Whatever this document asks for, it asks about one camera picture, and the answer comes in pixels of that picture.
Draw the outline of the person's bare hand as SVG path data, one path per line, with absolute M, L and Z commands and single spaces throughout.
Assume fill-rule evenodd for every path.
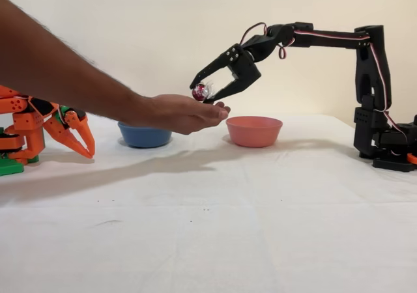
M 231 108 L 222 102 L 203 104 L 183 95 L 162 94 L 152 98 L 140 98 L 132 118 L 126 122 L 132 126 L 146 126 L 189 135 L 219 125 L 228 118 L 230 111 Z

